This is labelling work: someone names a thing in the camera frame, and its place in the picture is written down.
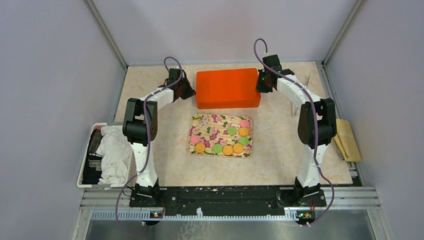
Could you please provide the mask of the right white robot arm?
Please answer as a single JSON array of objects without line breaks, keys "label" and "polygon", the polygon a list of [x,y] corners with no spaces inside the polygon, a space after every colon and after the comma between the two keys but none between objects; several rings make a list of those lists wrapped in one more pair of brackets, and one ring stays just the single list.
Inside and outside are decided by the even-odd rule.
[{"label": "right white robot arm", "polygon": [[297,134],[304,146],[303,161],[293,187],[293,200],[307,206],[321,189],[323,156],[337,133],[335,102],[321,98],[302,84],[290,69],[283,69],[276,54],[261,58],[256,91],[283,93],[299,109]]}]

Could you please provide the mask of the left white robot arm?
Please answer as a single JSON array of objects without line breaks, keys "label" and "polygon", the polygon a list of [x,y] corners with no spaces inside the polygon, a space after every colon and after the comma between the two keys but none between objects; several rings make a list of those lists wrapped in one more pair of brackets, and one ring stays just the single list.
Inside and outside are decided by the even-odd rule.
[{"label": "left white robot arm", "polygon": [[158,113],[178,99],[186,100],[196,94],[183,69],[170,68],[168,78],[156,90],[141,98],[127,101],[123,135],[133,150],[136,175],[132,193],[149,207],[160,202],[159,178],[154,167],[153,140],[158,133]]}]

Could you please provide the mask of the orange box lid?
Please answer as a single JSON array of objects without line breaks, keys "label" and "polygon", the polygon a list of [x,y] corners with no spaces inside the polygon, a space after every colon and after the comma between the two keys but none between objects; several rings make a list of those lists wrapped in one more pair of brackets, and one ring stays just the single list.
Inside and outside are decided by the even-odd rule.
[{"label": "orange box lid", "polygon": [[197,108],[257,108],[261,101],[257,80],[255,68],[199,71],[195,80]]}]

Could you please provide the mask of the metal serving tongs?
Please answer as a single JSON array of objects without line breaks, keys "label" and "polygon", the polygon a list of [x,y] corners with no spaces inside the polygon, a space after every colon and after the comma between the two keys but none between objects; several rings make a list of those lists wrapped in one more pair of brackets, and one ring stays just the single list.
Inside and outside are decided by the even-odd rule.
[{"label": "metal serving tongs", "polygon": [[[311,79],[311,73],[308,75],[308,77],[302,82],[302,84],[306,87],[309,88],[309,83],[310,83],[310,79]],[[298,113],[299,113],[300,109],[291,101],[290,102],[290,114],[292,117],[297,117]]]}]

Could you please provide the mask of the floral serving tray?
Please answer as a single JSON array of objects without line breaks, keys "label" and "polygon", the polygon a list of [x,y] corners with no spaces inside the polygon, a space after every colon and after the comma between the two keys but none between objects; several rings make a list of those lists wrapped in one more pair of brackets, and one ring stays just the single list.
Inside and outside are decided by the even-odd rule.
[{"label": "floral serving tray", "polygon": [[[224,146],[233,146],[239,143],[240,136],[239,129],[240,121],[248,120],[250,126],[249,134],[246,136],[250,139],[248,145],[243,146],[244,151],[242,153],[235,153],[231,156],[226,156],[222,152],[219,154],[213,153],[212,148],[215,144],[221,144]],[[227,129],[229,127],[236,127],[236,135],[229,135]],[[198,135],[200,137],[200,143],[203,143],[206,147],[203,153],[196,153],[195,144],[190,142],[191,136]],[[216,156],[216,157],[232,157],[246,159],[252,155],[253,152],[253,120],[247,116],[235,116],[235,115],[221,115],[221,114],[204,114],[198,113],[191,117],[190,129],[188,133],[187,150],[192,155],[200,156]]]}]

